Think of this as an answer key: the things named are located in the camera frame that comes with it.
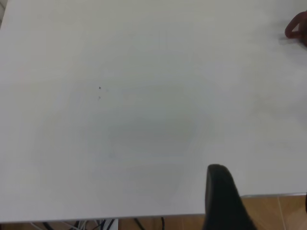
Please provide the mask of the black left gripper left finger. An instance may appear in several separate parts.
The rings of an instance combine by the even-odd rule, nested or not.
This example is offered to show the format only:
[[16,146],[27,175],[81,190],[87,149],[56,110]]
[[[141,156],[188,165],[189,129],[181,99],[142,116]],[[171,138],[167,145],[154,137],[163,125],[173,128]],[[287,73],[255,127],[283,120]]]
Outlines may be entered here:
[[229,170],[220,164],[207,168],[204,230],[255,230]]

